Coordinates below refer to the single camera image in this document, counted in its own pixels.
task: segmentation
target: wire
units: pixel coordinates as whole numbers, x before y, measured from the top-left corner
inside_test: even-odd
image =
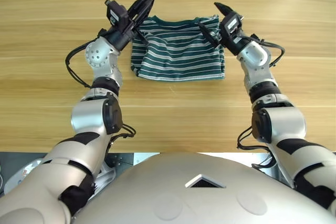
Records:
[[[65,58],[65,65],[67,67],[67,70],[69,72],[69,74],[74,78],[75,81],[77,81],[79,84],[83,85],[85,88],[91,88],[90,85],[88,85],[85,81],[83,81],[71,68],[70,68],[70,60],[72,59],[72,57],[74,55],[76,55],[77,53],[83,51],[88,44],[94,42],[96,39],[93,39],[89,42],[84,43],[83,45],[73,49]]]
[[[122,137],[122,138],[134,137],[137,133],[137,131],[133,127],[131,127],[127,124],[122,124],[121,128],[126,130],[128,133],[120,133],[118,135],[115,135],[115,136],[111,137],[110,144],[113,143],[115,140],[117,140],[120,137]]]
[[[269,64],[270,67],[275,67],[276,63],[281,59],[281,57],[286,52],[286,50],[282,46],[280,46],[278,44],[275,44],[275,43],[264,41],[264,39],[259,40],[259,39],[256,39],[256,38],[253,38],[253,37],[248,37],[248,36],[239,36],[239,38],[247,39],[247,40],[250,40],[250,41],[254,41],[254,42],[256,42],[256,43],[258,43],[258,44],[260,44],[261,46],[264,46],[264,47],[271,47],[271,48],[280,49],[281,50],[281,54],[274,61],[272,61]]]
[[[262,169],[262,168],[271,168],[273,167],[277,161],[275,159],[275,157],[273,156],[273,153],[270,151],[270,149],[267,146],[264,145],[242,145],[241,142],[249,137],[252,134],[252,126],[250,126],[249,128],[247,128],[246,130],[244,130],[237,138],[237,148],[241,149],[241,150],[245,150],[245,151],[251,151],[251,150],[257,150],[257,149],[262,149],[262,150],[266,150],[270,156],[271,156],[271,160],[268,164],[266,165],[262,165],[263,162],[265,162],[266,160],[262,161],[260,164],[252,164],[252,167],[254,169]]]

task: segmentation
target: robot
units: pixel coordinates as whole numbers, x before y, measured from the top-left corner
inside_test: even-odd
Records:
[[[270,151],[290,186],[257,166],[194,153],[163,153],[126,170],[95,199],[95,179],[118,137],[134,136],[119,107],[122,75],[118,57],[138,33],[154,0],[137,0],[126,10],[106,1],[109,30],[74,49],[66,59],[70,74],[90,90],[74,106],[75,135],[58,143],[14,190],[0,199],[0,223],[335,223],[336,156],[305,140],[303,114],[271,74],[272,46],[246,36],[243,17],[215,3],[225,16],[220,38],[200,24],[206,38],[237,56],[252,103],[251,133]],[[85,50],[92,85],[70,68],[71,57]],[[121,129],[129,133],[116,135]]]

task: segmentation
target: green striped t-shirt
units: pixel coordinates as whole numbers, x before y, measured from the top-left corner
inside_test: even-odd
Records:
[[[218,36],[218,15],[180,22],[147,18],[140,32],[148,44],[138,36],[133,39],[131,69],[139,77],[157,81],[223,79],[224,49],[207,41],[199,22]]]

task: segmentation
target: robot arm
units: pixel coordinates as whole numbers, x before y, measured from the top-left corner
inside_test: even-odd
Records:
[[[86,85],[90,90],[72,111],[76,135],[58,143],[18,187],[0,199],[0,223],[70,223],[93,195],[112,135],[123,127],[117,57],[148,16],[153,2],[137,0],[126,10],[115,1],[106,1],[112,27],[102,29],[98,38],[86,45],[85,57],[94,80],[92,86]],[[71,57],[66,59],[68,70]]]
[[[292,188],[336,216],[336,156],[325,147],[305,140],[303,114],[281,94],[270,72],[270,66],[279,58],[270,63],[271,54],[262,46],[263,42],[255,35],[247,37],[241,29],[243,17],[228,6],[215,5],[225,18],[220,24],[220,41],[209,40],[214,46],[221,43],[227,47],[241,63],[245,88],[252,102],[254,138],[267,144]]]

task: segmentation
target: table surface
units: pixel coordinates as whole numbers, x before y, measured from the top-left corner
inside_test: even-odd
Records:
[[[104,1],[0,0],[0,151],[48,152],[74,134],[71,109],[86,90],[64,58],[109,27]],[[134,0],[117,1],[129,7]],[[155,0],[151,15],[178,21],[219,14],[213,2],[244,15],[247,34],[286,48],[272,68],[280,89],[306,116],[307,140],[335,151],[335,0]],[[251,108],[232,54],[226,51],[225,80],[167,83],[134,76],[130,53],[128,45],[119,60],[120,104],[138,134],[118,140],[113,152],[236,152]],[[72,66],[91,82],[83,54]]]

